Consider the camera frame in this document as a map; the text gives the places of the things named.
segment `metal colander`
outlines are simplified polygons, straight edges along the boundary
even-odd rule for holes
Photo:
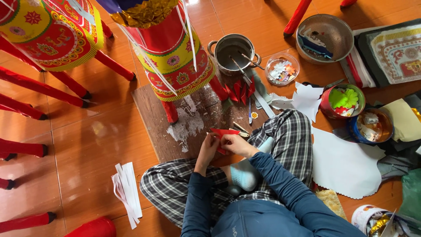
[[[311,28],[311,31],[317,31],[319,34],[315,37],[322,41],[329,52],[333,53],[331,59],[325,58],[309,49],[302,48],[298,42],[298,34],[303,34]],[[354,36],[351,28],[341,19],[328,14],[318,14],[305,19],[297,29],[296,47],[298,53],[305,60],[314,64],[325,64],[337,62],[345,58],[354,46]]]

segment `pot handle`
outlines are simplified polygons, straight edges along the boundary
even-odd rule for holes
[[[257,57],[257,65],[260,65],[260,63],[262,62],[262,58],[260,57],[260,55],[258,55],[257,53],[254,53],[254,55]],[[247,68],[255,68],[257,67],[256,65],[250,64]]]
[[[217,43],[217,41],[216,40],[213,40],[213,41],[211,41],[209,44],[208,44],[208,52],[209,52],[209,54],[212,56],[212,57],[215,57],[215,55],[212,53],[212,49],[211,49],[211,47],[212,47],[212,45],[214,45],[214,44],[216,44]]]

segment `glass bowl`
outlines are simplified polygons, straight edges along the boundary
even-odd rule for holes
[[[300,65],[297,60],[289,54],[277,53],[269,58],[264,70],[266,79],[276,85],[284,86],[297,78],[300,72]]]

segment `green paper flower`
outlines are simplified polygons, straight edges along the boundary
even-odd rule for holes
[[[330,91],[329,102],[331,103],[332,108],[344,106],[347,101],[348,97],[344,93],[335,89]]]
[[[350,109],[352,106],[357,104],[358,101],[358,94],[353,89],[346,89],[346,103],[344,105],[345,108]]]

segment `white scalloped paper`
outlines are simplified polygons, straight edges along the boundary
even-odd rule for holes
[[[385,157],[378,146],[352,143],[312,128],[313,180],[319,186],[353,199],[373,195],[381,183],[377,161]]]

